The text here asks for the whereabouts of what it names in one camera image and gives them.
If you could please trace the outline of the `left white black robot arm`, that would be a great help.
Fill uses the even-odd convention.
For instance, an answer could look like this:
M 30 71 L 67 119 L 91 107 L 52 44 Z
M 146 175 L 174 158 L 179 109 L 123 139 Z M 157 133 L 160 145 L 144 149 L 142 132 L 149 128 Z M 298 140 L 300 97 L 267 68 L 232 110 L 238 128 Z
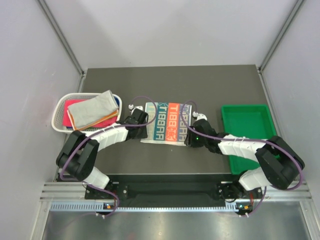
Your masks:
M 70 176 L 77 181 L 96 187 L 96 192 L 102 198 L 109 198 L 114 191 L 110 178 L 95 167 L 99 151 L 128 140 L 147 138 L 148 114 L 135 108 L 131 115 L 123 121 L 86 135 L 75 130 L 62 147 L 56 165 L 65 168 Z

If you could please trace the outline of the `orange white patterned towel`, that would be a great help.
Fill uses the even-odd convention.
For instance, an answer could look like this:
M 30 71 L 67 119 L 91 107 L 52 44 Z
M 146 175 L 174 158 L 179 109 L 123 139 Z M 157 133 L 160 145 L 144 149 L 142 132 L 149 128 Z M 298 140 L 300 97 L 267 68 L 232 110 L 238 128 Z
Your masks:
M 111 124 L 115 123 L 117 121 L 118 113 L 110 115 L 110 116 L 105 116 L 102 118 L 102 120 L 96 121 L 94 124 L 90 124 L 87 126 L 86 129 L 89 128 L 105 128 L 107 126 L 110 126 Z M 64 114 L 63 120 L 62 120 L 62 125 L 66 127 L 67 129 L 74 129 L 72 125 L 71 117 L 69 114 L 69 111 L 67 110 Z

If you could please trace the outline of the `white letter print towel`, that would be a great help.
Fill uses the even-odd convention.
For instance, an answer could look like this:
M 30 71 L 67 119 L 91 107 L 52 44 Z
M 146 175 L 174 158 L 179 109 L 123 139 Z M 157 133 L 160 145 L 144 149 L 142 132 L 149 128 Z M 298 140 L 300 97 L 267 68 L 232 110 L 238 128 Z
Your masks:
M 146 126 L 147 138 L 140 141 L 146 144 L 166 144 L 184 146 L 191 123 L 192 106 L 172 102 L 147 102 L 145 111 L 154 121 Z

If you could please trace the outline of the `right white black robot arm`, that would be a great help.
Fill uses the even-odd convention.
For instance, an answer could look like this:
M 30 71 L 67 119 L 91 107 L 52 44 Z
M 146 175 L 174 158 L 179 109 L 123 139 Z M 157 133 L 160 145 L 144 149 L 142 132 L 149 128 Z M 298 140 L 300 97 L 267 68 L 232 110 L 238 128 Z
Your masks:
M 267 186 L 287 190 L 305 167 L 304 161 L 277 135 L 270 139 L 251 139 L 225 132 L 217 133 L 204 118 L 188 127 L 184 143 L 190 148 L 205 147 L 214 154 L 258 163 L 258 168 L 243 171 L 233 185 L 233 192 L 239 198 L 245 198 L 252 190 Z

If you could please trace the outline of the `pink microfiber towel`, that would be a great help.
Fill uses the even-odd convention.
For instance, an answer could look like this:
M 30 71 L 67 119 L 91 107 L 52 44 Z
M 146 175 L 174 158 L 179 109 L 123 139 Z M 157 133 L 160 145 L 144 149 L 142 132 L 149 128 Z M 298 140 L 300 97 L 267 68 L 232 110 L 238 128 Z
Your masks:
M 89 103 L 89 99 L 71 99 L 66 100 L 64 104 L 64 113 L 62 119 L 62 125 L 67 128 L 73 128 L 74 130 L 85 130 L 88 128 L 103 128 L 116 122 L 119 115 L 118 104 L 117 108 L 105 114 L 102 110 L 98 110 L 98 107 L 82 107 L 82 102 Z M 69 107 L 75 105 L 79 106 L 78 112 L 71 113 Z

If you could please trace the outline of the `white waffle towel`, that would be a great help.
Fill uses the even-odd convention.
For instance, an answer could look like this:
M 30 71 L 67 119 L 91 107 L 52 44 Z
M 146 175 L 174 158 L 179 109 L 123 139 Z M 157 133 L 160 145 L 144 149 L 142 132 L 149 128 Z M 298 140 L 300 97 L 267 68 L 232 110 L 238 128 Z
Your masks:
M 96 97 L 73 103 L 67 114 L 74 130 L 83 131 L 119 114 L 119 106 L 110 90 Z

